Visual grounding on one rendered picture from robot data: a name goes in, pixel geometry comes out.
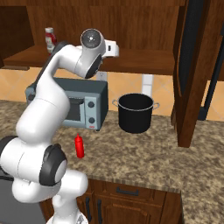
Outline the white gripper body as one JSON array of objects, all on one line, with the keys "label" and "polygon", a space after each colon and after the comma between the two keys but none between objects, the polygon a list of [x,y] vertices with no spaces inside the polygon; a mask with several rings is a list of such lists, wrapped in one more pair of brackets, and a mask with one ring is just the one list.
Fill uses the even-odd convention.
[{"label": "white gripper body", "polygon": [[115,41],[112,41],[111,44],[111,52],[113,57],[118,57],[119,56],[119,46]]}]

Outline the white red-labelled shaker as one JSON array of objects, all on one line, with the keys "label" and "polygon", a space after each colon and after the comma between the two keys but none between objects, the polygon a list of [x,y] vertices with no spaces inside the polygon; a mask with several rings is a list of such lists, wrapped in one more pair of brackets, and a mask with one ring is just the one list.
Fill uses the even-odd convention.
[{"label": "white red-labelled shaker", "polygon": [[51,54],[57,44],[57,39],[54,34],[54,29],[52,27],[45,28],[45,42],[47,46],[47,51],[49,54]]}]

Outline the wooden cabinet door glass panel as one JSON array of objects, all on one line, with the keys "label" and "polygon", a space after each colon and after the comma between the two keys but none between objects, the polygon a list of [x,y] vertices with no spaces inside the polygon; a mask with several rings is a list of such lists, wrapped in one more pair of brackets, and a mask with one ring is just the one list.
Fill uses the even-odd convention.
[{"label": "wooden cabinet door glass panel", "polygon": [[209,84],[209,88],[206,94],[206,99],[204,106],[199,109],[198,119],[200,121],[205,121],[207,119],[207,113],[210,108],[210,104],[214,95],[214,90],[221,72],[221,66],[224,60],[224,36],[222,37],[222,41],[220,44],[220,50],[218,53],[217,60],[215,62],[212,79]]},{"label": "wooden cabinet door glass panel", "polygon": [[188,148],[204,106],[224,36],[224,0],[185,0],[179,8],[173,54],[171,124],[178,146]]}]

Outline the red condiment bottle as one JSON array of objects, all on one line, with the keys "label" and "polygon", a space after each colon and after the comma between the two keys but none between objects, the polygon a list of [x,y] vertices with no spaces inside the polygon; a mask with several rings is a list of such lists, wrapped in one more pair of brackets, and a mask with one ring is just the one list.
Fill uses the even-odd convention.
[{"label": "red condiment bottle", "polygon": [[83,158],[84,157],[84,144],[82,137],[80,135],[77,135],[74,139],[74,144],[75,144],[75,150],[76,150],[76,155],[78,158]]}]

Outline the grey toaster oven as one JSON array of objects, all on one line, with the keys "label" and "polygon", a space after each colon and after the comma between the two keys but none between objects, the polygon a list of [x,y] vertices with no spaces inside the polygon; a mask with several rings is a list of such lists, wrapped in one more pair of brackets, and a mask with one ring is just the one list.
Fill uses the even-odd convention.
[{"label": "grey toaster oven", "polygon": [[70,101],[64,126],[100,130],[109,110],[108,83],[101,80],[54,78]]}]

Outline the black cooking pot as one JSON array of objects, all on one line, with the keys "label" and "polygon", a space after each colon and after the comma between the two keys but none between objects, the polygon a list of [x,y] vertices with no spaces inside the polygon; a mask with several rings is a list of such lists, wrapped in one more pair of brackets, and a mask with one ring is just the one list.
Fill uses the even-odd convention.
[{"label": "black cooking pot", "polygon": [[141,134],[151,126],[151,115],[160,104],[146,94],[124,94],[112,104],[118,107],[118,122],[122,130]]}]

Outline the wooden drawer front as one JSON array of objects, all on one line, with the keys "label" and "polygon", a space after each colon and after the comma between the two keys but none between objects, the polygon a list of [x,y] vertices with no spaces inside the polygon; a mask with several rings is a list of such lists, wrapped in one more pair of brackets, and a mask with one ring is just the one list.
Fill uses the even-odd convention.
[{"label": "wooden drawer front", "polygon": [[94,181],[94,192],[102,195],[132,199],[143,203],[162,206],[166,192],[133,185],[110,183],[101,180]]}]

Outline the wooden base cupboard door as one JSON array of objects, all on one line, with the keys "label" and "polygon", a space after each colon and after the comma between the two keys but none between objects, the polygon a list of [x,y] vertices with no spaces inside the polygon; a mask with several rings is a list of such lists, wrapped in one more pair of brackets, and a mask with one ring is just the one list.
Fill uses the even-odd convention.
[{"label": "wooden base cupboard door", "polygon": [[77,198],[77,205],[80,211],[86,216],[89,224],[95,224],[95,196],[92,187]]},{"label": "wooden base cupboard door", "polygon": [[97,200],[101,200],[102,224],[160,224],[161,206],[100,195],[95,200],[97,224]]}]

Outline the grey dishwasher front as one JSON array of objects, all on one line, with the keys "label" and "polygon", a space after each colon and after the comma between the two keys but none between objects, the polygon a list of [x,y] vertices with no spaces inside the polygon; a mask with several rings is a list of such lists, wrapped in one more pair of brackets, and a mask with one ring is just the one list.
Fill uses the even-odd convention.
[{"label": "grey dishwasher front", "polygon": [[38,203],[18,202],[11,191],[12,177],[0,171],[0,223],[46,224]]}]

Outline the open wooden wall cabinet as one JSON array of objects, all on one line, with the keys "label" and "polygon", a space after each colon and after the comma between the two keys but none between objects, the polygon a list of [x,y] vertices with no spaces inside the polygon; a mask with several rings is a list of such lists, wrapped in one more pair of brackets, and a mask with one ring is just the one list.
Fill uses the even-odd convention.
[{"label": "open wooden wall cabinet", "polygon": [[178,20],[187,0],[0,0],[0,56],[6,66],[42,67],[45,28],[78,46],[88,28],[119,45],[102,71],[172,74]]}]

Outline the white wall socket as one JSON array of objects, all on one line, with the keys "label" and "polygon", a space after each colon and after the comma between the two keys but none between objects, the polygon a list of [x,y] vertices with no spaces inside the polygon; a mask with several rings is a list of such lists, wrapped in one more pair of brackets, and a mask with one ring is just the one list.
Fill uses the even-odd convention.
[{"label": "white wall socket", "polygon": [[96,74],[96,79],[98,81],[107,81],[108,80],[108,76],[106,72],[102,72],[102,71],[98,71]]}]

